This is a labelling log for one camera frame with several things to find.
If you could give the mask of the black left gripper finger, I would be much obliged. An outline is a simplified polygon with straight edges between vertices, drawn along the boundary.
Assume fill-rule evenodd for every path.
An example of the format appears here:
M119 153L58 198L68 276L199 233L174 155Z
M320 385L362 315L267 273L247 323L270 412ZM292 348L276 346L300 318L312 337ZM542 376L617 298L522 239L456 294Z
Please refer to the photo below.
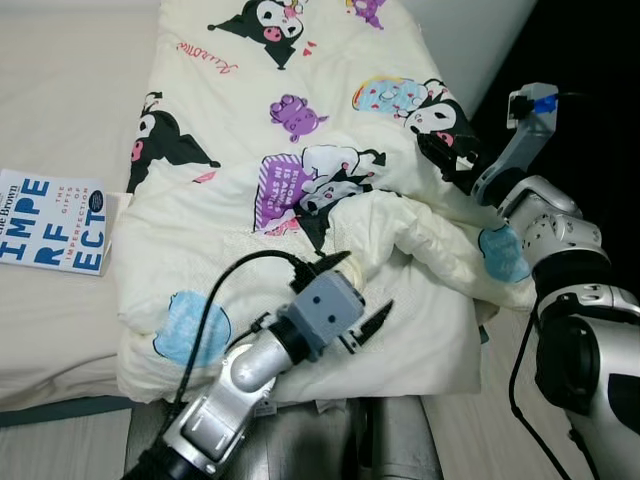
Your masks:
M340 262L347 260L351 252L339 251L335 253L325 253L319 260L312 262L296 260L296 292L301 293L310 285L317 276L328 273L337 268Z
M390 311L393 310L394 303L396 303L396 301L390 300L385 303L384 306L381 306L378 311L374 312L374 314L370 314L364 320L357 321L355 325L365 323L364 332L367 335L367 342L364 344L364 347L370 342L372 337L383 328L385 320L387 320Z

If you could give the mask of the grey robot lower body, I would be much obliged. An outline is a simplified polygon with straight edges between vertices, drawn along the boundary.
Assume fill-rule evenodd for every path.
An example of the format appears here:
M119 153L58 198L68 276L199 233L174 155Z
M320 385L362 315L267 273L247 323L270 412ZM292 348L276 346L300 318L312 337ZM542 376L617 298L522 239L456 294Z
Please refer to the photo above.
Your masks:
M133 413L120 480L444 480L442 457L416 396L347 399L321 412L285 407L255 419L218 476L152 452L163 430L163 406Z

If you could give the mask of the teal bed frame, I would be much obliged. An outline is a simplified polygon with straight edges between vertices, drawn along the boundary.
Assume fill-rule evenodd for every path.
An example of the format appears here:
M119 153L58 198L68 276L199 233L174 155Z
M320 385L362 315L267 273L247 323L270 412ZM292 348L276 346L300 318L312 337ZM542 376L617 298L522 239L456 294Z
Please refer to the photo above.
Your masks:
M40 404L24 410L0 411L0 429L37 422L78 419L120 410L132 410L136 402L120 396L90 396Z

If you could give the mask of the black wardrobe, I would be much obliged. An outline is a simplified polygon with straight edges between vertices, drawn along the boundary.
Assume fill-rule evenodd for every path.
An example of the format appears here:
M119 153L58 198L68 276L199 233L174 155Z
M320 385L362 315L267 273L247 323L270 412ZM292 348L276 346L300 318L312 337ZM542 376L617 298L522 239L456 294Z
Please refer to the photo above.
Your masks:
M637 41L620 32L637 29L636 6L617 0L536 0L495 74L472 125L486 150L498 154L511 132L504 128L509 92L532 82L554 84L559 102L557 131L531 165L531 172L562 189L604 236L613 278L640 292L639 261L623 252L627 232L620 211L639 161L634 136L639 109Z

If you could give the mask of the white book blue lettering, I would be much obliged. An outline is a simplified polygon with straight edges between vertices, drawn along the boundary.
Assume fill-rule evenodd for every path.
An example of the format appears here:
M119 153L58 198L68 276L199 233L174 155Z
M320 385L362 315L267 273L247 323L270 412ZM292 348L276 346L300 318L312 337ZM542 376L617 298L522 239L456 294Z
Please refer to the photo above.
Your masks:
M101 180L0 170L0 264L100 276L110 225Z

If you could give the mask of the cream cartoon print blanket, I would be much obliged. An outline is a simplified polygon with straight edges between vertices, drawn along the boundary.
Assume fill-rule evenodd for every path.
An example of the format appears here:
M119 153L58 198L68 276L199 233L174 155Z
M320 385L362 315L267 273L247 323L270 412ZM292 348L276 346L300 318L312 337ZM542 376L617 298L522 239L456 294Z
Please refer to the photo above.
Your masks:
M515 233L419 150L479 137L398 0L161 0L137 128L109 259L132 401L209 383L291 300L276 251L349 251L370 310L396 301L357 355L334 342L276 381L280 402L475 393L477 306L532 305Z

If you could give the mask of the cream sheeted mattress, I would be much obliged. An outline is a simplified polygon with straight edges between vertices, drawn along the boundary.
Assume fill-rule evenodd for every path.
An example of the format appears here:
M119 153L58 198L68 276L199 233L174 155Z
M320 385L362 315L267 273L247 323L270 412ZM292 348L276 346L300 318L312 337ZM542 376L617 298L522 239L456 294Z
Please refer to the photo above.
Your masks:
M122 192L157 9L0 9L0 169ZM118 396L116 283L0 262L0 412Z

